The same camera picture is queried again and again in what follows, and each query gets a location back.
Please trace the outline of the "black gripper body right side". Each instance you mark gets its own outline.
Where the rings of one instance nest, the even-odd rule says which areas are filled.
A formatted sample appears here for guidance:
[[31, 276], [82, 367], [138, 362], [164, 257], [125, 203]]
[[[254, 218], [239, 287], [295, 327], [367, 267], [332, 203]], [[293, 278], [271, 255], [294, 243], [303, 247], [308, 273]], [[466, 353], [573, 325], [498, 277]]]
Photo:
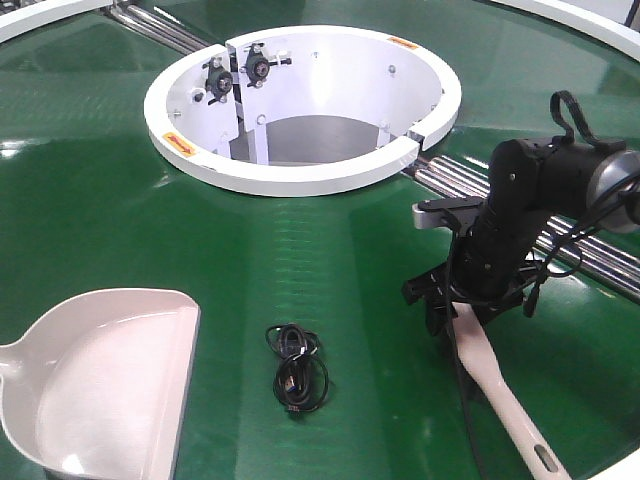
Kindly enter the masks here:
[[513, 260], [503, 250], [491, 247], [485, 258], [471, 246], [469, 237], [454, 235], [444, 263], [404, 282], [407, 304], [418, 300], [445, 299], [471, 305], [485, 325], [524, 302], [524, 289], [542, 270], [540, 260]]

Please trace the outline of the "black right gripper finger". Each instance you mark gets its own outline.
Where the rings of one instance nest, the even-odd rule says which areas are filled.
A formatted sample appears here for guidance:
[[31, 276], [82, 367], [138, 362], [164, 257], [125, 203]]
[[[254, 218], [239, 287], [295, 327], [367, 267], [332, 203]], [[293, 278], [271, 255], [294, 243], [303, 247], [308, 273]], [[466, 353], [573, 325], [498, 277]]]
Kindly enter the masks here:
[[431, 336], [438, 336], [445, 326], [457, 316], [451, 301], [445, 299], [425, 299], [425, 322]]

